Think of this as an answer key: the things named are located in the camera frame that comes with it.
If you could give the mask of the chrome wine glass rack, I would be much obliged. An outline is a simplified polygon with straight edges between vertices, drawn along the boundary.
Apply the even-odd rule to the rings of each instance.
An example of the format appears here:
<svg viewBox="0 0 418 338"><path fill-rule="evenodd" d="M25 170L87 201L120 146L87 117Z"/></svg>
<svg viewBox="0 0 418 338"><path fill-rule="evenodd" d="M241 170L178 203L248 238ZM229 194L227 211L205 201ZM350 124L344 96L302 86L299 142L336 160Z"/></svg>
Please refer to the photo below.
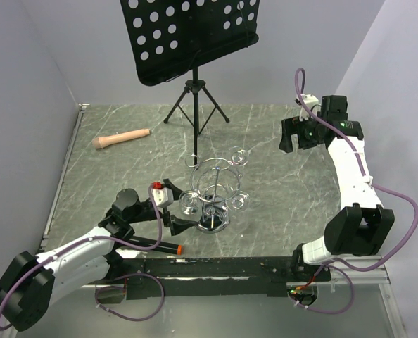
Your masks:
<svg viewBox="0 0 418 338"><path fill-rule="evenodd" d="M215 234L230 224L228 201L242 191L243 168L226 158L212 157L190 166L189 188L201 201L201 218L195 226L200 232Z"/></svg>

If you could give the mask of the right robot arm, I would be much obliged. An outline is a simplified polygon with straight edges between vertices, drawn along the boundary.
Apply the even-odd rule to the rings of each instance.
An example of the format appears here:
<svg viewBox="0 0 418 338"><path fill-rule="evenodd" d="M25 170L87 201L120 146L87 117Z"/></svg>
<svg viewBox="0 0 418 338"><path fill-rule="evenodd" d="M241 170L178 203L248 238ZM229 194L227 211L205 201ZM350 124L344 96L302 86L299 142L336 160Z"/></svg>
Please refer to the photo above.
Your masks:
<svg viewBox="0 0 418 338"><path fill-rule="evenodd" d="M340 211L327 223L324 234L312 242L300 244L291 263L292 275L307 280L316 265L343 254L373 256L378 253L395 222L391 209L383 207L372 186L365 161L365 140L358 121L350 121L345 96L311 94L296 98L300 114L282 120L279 149L293 151L292 136L299 149L325 145L338 180Z"/></svg>

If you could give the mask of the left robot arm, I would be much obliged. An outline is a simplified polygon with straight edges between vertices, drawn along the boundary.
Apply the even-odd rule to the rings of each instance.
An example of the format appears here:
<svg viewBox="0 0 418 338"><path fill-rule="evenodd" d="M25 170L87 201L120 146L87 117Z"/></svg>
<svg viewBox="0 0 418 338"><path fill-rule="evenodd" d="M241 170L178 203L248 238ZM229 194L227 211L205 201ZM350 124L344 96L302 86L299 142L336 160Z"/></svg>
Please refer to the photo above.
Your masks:
<svg viewBox="0 0 418 338"><path fill-rule="evenodd" d="M122 189L86 234L37 255L18 254L0 279L0 332L31 328L54 301L90 282L117 282L123 268L118 248L153 251L163 245L164 227L184 231L166 210L182 192L169 179L151 183L145 201L136 190Z"/></svg>

